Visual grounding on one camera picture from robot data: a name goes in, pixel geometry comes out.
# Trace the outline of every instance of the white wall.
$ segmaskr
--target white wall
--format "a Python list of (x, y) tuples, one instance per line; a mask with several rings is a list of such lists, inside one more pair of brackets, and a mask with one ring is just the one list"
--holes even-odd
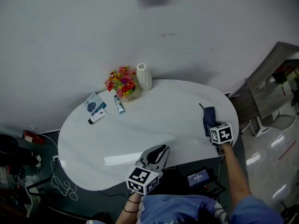
[(59, 129), (120, 65), (234, 91), (277, 41), (299, 0), (0, 0), (0, 130)]

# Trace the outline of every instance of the bracelet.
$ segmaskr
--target bracelet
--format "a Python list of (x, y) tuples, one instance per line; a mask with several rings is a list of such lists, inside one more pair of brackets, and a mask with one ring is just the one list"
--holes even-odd
[(140, 203), (142, 203), (142, 200), (140, 200), (140, 202), (139, 202), (139, 203), (132, 202), (132, 201), (131, 201), (131, 200), (129, 200), (129, 199), (128, 199), (128, 201), (129, 201), (129, 202), (131, 202), (131, 203), (135, 203), (135, 204), (140, 204)]
[(125, 210), (125, 205), (122, 206), (122, 209), (125, 211), (125, 212), (129, 212), (129, 213), (137, 213), (139, 212), (139, 209), (137, 211), (127, 211)]

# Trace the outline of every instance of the white vase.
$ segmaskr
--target white vase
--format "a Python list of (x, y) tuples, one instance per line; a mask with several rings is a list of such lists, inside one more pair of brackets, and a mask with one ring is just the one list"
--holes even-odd
[(152, 77), (146, 65), (141, 63), (136, 67), (138, 83), (144, 91), (149, 91), (152, 87)]

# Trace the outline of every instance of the blue shirt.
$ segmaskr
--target blue shirt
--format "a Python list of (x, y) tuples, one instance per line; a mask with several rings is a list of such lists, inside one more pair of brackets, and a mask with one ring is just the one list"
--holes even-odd
[(243, 198), (237, 204), (230, 218), (226, 217), (226, 213), (218, 202), (206, 196), (148, 195), (144, 196), (142, 200), (138, 224), (176, 224), (181, 214), (197, 219), (198, 209), (203, 206), (223, 224), (228, 222), (230, 224), (284, 223), (278, 212), (254, 196)]

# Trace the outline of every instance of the floor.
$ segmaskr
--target floor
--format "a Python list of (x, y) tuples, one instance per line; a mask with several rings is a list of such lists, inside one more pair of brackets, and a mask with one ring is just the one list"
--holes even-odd
[[(297, 116), (291, 104), (281, 107), (280, 112)], [(299, 120), (285, 132), (271, 129), (260, 137), (254, 137), (248, 128), (242, 139), (252, 193), (277, 210), (282, 209), (280, 201), (288, 205), (298, 201)]]
[[(281, 113), (296, 116), (296, 112), (291, 105), (287, 104), (281, 108)], [(271, 129), (261, 137), (254, 137), (250, 129), (247, 129), (242, 135), (239, 135), (234, 146), (236, 157), (245, 173), (248, 173), (249, 185), (252, 193), (263, 199), (269, 206), (282, 211), (283, 206), (280, 201), (284, 201), (288, 206), (298, 201), (298, 182), (297, 171), (299, 170), (299, 120), (294, 126), (286, 132)], [(55, 142), (58, 140), (58, 133), (48, 135)], [(279, 157), (291, 146), (290, 150), (279, 160)], [(41, 179), (50, 176), (52, 170), (50, 162), (52, 156), (57, 154), (57, 148), (50, 141), (46, 140), (45, 145), (37, 145), (18, 139), (21, 147), (26, 147), (40, 154), (43, 159), (43, 168), (40, 170)], [(196, 161), (177, 166), (177, 170), (186, 175), (202, 167), (213, 168), (218, 173), (221, 157)], [(39, 181), (38, 168), (25, 167), (27, 178), (34, 182)], [(226, 163), (221, 167), (221, 184), (228, 188)], [(55, 175), (63, 182), (67, 180), (71, 187), (75, 188), (74, 183), (66, 176), (63, 169), (57, 166)], [(76, 213), (82, 216), (91, 217), (99, 211), (109, 212), (115, 221), (121, 212), (126, 198), (123, 196), (107, 197), (99, 192), (87, 191), (77, 187), (78, 200), (73, 201), (68, 196), (62, 196), (57, 189), (51, 187), (50, 183), (41, 185), (44, 187), (44, 193), (56, 194), (49, 198), (49, 202), (55, 208)], [(116, 185), (110, 189), (104, 190), (107, 195), (126, 194), (125, 183)], [(227, 213), (232, 211), (231, 200), (228, 190), (220, 195), (220, 203), (226, 209)]]

